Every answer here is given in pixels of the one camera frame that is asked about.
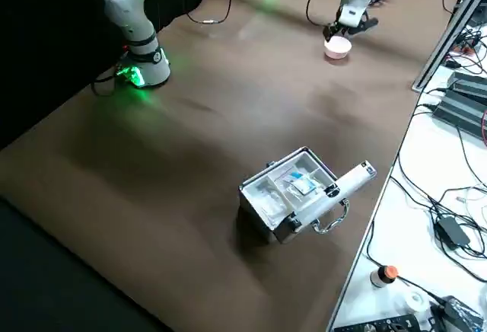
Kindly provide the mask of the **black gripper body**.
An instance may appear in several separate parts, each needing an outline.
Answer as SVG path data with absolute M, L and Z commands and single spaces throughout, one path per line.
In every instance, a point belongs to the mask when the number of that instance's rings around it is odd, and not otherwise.
M 341 35 L 356 35 L 361 32 L 361 14 L 356 11 L 339 11 L 335 22 L 336 32 Z

